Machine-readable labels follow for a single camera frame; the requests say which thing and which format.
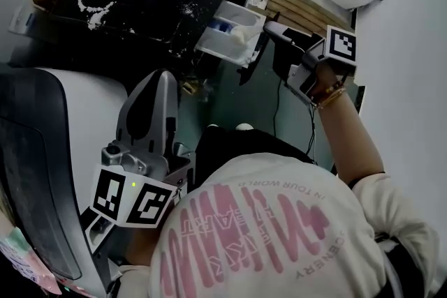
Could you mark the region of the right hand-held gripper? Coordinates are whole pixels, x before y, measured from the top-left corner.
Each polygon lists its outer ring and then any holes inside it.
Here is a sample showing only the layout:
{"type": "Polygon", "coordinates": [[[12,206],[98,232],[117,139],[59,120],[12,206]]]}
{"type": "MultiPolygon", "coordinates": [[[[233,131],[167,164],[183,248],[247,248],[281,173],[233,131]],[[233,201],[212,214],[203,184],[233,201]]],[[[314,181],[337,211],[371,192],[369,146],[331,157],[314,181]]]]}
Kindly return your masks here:
{"type": "Polygon", "coordinates": [[[263,30],[275,43],[309,45],[306,50],[300,49],[298,62],[291,65],[286,79],[288,89],[306,105],[316,104],[312,94],[319,64],[329,65],[342,82],[355,74],[357,38],[354,33],[329,26],[325,38],[316,34],[311,37],[275,21],[266,22],[263,30]]]}

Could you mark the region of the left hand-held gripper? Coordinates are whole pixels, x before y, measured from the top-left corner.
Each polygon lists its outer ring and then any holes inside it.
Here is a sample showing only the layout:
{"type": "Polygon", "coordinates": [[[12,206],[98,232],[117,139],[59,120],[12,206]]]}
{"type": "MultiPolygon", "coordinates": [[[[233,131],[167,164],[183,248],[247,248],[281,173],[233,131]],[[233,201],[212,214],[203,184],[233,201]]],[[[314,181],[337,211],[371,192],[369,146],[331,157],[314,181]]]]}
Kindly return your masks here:
{"type": "Polygon", "coordinates": [[[174,144],[178,92],[175,76],[156,70],[136,86],[119,112],[117,142],[101,150],[90,200],[92,211],[114,225],[158,227],[169,206],[194,183],[195,154],[174,144]]]}

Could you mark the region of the white detergent drawer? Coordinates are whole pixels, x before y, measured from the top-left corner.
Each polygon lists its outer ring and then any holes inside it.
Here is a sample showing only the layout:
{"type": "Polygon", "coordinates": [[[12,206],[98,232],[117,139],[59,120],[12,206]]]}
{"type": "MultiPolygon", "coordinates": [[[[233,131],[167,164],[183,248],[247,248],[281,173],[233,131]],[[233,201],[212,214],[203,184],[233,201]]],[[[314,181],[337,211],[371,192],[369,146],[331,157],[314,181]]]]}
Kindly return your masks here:
{"type": "Polygon", "coordinates": [[[266,16],[229,1],[222,1],[195,49],[238,67],[240,85],[249,81],[264,50],[266,16]]]}

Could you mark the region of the person's left forearm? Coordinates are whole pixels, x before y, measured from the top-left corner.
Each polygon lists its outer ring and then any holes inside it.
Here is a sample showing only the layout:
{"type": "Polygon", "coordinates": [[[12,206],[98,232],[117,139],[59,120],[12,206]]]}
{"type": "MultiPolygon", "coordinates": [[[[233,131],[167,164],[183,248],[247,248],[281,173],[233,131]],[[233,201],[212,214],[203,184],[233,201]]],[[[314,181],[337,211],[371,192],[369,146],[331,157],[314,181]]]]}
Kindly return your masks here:
{"type": "Polygon", "coordinates": [[[134,228],[126,250],[126,261],[130,265],[149,267],[159,241],[161,228],[134,228]]]}

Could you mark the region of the person's right forearm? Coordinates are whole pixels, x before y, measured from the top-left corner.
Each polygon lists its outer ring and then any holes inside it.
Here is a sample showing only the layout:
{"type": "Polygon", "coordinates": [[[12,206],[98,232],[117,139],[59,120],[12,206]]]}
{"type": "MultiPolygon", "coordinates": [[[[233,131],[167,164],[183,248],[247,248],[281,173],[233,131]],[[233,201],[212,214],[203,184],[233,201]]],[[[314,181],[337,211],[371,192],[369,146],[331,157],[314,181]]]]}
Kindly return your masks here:
{"type": "Polygon", "coordinates": [[[344,87],[327,64],[316,69],[314,95],[339,178],[345,183],[385,172],[383,161],[344,87]]]}

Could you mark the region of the pink green detergent pouch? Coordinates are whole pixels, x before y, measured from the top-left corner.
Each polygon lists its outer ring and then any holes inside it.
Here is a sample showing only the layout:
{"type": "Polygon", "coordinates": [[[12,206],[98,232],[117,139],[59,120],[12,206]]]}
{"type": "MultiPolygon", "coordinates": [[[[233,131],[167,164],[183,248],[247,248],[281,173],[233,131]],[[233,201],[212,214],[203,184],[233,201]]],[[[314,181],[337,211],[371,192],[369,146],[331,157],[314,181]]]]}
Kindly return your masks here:
{"type": "Polygon", "coordinates": [[[6,234],[0,234],[0,252],[23,277],[49,293],[62,294],[54,274],[43,264],[19,228],[13,227],[6,234]]]}

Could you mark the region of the wooden slat pallet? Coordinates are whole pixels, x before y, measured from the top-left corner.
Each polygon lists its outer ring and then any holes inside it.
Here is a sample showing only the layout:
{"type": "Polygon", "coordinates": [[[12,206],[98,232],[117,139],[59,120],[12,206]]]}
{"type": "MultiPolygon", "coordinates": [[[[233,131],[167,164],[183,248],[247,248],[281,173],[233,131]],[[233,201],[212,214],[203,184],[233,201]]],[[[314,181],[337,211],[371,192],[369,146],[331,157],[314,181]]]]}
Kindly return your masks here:
{"type": "Polygon", "coordinates": [[[280,24],[325,37],[328,26],[354,32],[351,21],[342,20],[311,0],[268,0],[265,11],[280,24]]]}

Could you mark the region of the grey white top-load washing machine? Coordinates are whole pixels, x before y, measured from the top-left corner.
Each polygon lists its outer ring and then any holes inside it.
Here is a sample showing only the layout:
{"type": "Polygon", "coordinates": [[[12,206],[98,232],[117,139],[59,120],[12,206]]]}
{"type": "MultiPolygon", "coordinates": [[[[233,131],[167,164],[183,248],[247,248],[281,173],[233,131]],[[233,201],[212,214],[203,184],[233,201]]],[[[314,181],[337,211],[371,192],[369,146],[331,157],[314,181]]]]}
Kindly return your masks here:
{"type": "Polygon", "coordinates": [[[101,150],[117,142],[131,93],[88,73],[0,70],[0,189],[58,286],[89,298],[112,298],[129,235],[90,200],[101,150]]]}

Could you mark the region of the person's black trousers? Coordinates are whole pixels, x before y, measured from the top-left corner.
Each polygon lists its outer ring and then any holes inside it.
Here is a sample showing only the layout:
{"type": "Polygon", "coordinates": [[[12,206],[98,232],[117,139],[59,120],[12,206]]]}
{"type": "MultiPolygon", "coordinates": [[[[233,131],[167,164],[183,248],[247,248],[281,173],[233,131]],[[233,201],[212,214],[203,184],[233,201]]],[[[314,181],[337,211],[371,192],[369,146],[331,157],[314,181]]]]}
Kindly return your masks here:
{"type": "Polygon", "coordinates": [[[269,153],[288,156],[304,163],[312,160],[306,153],[296,147],[276,138],[275,136],[253,129],[237,131],[220,127],[220,129],[205,129],[195,150],[195,188],[229,160],[248,154],[269,153]]]}

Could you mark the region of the black front-load washing machine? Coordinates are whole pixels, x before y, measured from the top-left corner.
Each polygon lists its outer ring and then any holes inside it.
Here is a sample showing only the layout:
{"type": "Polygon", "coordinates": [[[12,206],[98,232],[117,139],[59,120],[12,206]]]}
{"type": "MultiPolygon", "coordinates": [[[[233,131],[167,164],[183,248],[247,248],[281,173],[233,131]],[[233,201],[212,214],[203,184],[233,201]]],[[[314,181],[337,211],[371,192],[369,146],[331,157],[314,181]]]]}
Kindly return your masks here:
{"type": "Polygon", "coordinates": [[[157,68],[185,74],[222,1],[56,0],[37,41],[9,64],[94,73],[128,87],[157,68]]]}

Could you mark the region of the person's white printed shirt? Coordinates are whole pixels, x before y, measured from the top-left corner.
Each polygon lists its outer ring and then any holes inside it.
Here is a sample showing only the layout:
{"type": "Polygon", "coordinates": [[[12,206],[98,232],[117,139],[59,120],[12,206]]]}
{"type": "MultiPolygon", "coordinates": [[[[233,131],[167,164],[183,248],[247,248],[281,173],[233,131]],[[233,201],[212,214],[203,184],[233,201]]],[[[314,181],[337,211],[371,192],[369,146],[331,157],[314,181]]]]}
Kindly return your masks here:
{"type": "Polygon", "coordinates": [[[121,268],[117,298],[426,298],[438,248],[386,174],[239,156],[170,212],[149,267],[121,268]]]}

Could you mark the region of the white wall box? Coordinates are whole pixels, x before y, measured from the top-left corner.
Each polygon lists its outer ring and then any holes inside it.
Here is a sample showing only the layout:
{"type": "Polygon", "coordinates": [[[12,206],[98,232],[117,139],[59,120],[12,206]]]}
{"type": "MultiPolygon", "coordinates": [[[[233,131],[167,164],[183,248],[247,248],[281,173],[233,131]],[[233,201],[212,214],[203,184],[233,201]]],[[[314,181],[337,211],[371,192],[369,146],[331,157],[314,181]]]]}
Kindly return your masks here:
{"type": "Polygon", "coordinates": [[[21,36],[30,36],[36,30],[39,9],[34,6],[20,6],[15,10],[8,31],[21,36]]]}

